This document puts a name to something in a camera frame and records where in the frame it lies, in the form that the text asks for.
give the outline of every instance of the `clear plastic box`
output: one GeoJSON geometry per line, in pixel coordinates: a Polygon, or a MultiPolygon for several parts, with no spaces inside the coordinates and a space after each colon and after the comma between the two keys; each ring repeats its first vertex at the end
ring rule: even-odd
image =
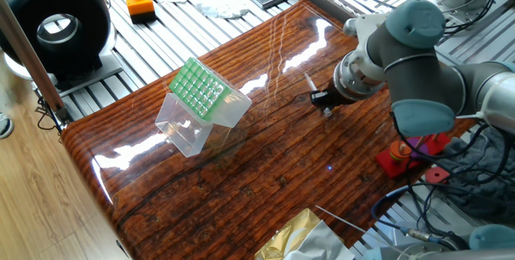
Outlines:
{"type": "Polygon", "coordinates": [[[252,101],[223,76],[190,58],[170,83],[170,89],[199,118],[233,128],[252,101]]]}
{"type": "Polygon", "coordinates": [[[155,125],[186,157],[200,153],[212,129],[212,123],[200,118],[174,93],[165,96],[155,125]]]}

